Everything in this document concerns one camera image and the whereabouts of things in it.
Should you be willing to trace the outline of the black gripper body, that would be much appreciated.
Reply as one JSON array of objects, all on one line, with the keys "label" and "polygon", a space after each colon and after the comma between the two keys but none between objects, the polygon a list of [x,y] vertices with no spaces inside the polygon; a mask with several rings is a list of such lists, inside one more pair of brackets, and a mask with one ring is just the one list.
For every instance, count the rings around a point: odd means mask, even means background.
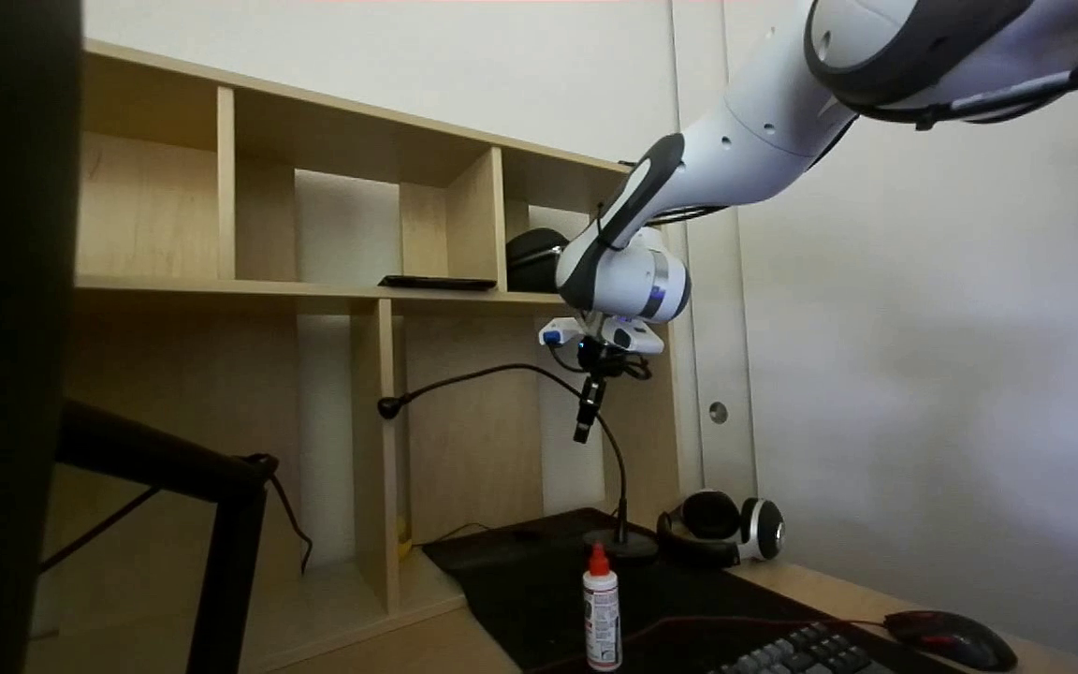
[{"label": "black gripper body", "polygon": [[642,354],[610,348],[596,337],[578,341],[576,364],[596,379],[621,379],[621,376],[638,379],[638,383],[651,379],[651,364]]}]

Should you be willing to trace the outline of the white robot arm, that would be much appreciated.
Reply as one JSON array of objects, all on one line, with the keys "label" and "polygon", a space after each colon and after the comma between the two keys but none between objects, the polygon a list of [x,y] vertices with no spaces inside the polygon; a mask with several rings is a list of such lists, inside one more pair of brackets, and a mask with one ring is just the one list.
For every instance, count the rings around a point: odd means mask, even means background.
[{"label": "white robot arm", "polygon": [[1078,91],[1078,0],[786,0],[728,92],[663,136],[557,257],[570,306],[671,322],[688,272],[636,233],[768,203],[852,121],[1005,122]]}]

